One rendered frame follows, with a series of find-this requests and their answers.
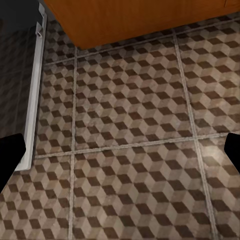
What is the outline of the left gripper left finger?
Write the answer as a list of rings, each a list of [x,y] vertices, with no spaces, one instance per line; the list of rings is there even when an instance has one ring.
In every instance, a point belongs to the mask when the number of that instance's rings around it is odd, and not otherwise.
[[[21,133],[0,138],[0,193],[26,153]]]

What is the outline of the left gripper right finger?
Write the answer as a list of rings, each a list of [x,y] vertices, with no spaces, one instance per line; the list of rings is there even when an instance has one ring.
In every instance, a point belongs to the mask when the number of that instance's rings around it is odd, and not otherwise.
[[[240,173],[240,135],[228,133],[224,151]]]

